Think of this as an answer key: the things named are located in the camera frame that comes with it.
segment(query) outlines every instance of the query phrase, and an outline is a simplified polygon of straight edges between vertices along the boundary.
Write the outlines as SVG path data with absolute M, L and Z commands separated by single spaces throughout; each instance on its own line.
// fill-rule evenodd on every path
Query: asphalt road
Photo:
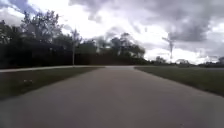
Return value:
M 0 103 L 0 128 L 223 128 L 224 98 L 107 67 Z

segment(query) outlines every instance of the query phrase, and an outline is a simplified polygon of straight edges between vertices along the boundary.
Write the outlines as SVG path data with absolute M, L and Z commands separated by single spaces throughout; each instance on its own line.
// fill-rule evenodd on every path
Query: lawn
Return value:
M 0 73 L 0 100 L 96 69 L 77 67 Z
M 136 69 L 224 96 L 224 70 L 175 67 L 136 67 Z

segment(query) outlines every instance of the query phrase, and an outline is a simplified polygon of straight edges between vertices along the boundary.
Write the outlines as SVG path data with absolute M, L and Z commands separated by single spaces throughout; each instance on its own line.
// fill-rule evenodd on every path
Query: distant tree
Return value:
M 179 63 L 179 64 L 190 64 L 188 60 L 185 60 L 185 59 L 178 59 L 176 61 L 176 63 Z
M 219 63 L 224 64 L 224 57 L 219 58 Z
M 166 63 L 166 60 L 163 59 L 163 58 L 160 57 L 160 56 L 157 56 L 157 57 L 156 57 L 156 62 L 158 62 L 158 63 Z

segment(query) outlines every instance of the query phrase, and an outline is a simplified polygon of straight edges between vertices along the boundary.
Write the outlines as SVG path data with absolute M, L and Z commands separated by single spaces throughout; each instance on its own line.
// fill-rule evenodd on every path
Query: dark cloud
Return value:
M 205 40 L 210 22 L 224 16 L 223 0 L 70 0 L 70 4 L 77 3 L 85 5 L 92 15 L 101 8 L 116 7 L 126 11 L 128 20 L 165 22 L 175 27 L 179 40 L 188 42 Z
M 35 14 L 36 11 L 28 4 L 28 0 L 9 0 L 11 4 L 17 6 L 21 12 L 28 11 Z

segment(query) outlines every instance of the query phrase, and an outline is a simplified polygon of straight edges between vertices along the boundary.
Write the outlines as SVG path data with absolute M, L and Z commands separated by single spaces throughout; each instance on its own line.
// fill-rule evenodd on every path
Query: white cloud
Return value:
M 9 25 L 20 25 L 23 16 L 22 13 L 11 7 L 0 9 L 0 20 L 5 20 Z

